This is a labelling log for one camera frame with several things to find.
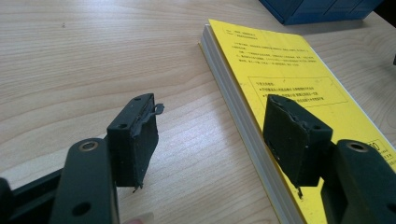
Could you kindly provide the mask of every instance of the blue container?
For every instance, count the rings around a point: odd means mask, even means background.
[[[285,25],[362,20],[383,0],[260,0]]]

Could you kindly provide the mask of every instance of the screw hole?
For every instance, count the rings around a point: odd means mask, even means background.
[[[396,214],[396,203],[389,203],[389,204],[388,204],[388,209],[389,209],[392,213]]]
[[[80,203],[73,208],[72,214],[75,217],[80,217],[88,213],[91,210],[90,203]]]
[[[79,150],[83,152],[91,151],[96,149],[99,146],[99,144],[95,141],[90,141],[90,142],[85,142],[81,145],[79,145]]]
[[[117,125],[117,128],[124,129],[124,128],[126,128],[126,126],[128,126],[128,125],[126,125],[126,124],[119,124],[119,125]]]
[[[348,143],[347,146],[350,149],[355,150],[357,152],[368,152],[367,147],[365,147],[364,145],[361,145],[359,143]]]

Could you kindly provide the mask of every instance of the document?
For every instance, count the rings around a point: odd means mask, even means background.
[[[332,141],[353,139],[377,149],[396,171],[396,151],[300,35],[209,20],[234,78],[262,130],[268,94],[288,97],[333,128]],[[308,223],[326,223],[317,188],[289,182]]]

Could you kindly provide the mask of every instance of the wood grain surface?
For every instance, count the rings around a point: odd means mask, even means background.
[[[364,21],[283,26],[258,0],[1,1],[0,176],[12,188],[104,136],[135,96],[165,110],[142,189],[120,217],[156,223],[277,223],[198,42],[207,19],[303,35],[396,145],[396,31]]]

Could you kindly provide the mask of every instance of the black clamp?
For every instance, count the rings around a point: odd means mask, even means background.
[[[263,138],[297,189],[315,187],[323,178],[329,223],[395,222],[396,174],[373,147],[354,140],[335,145],[332,128],[277,95],[268,96]]]
[[[162,112],[152,93],[135,97],[105,139],[71,146],[63,169],[14,190],[0,178],[0,223],[119,223],[116,187],[143,187]]]

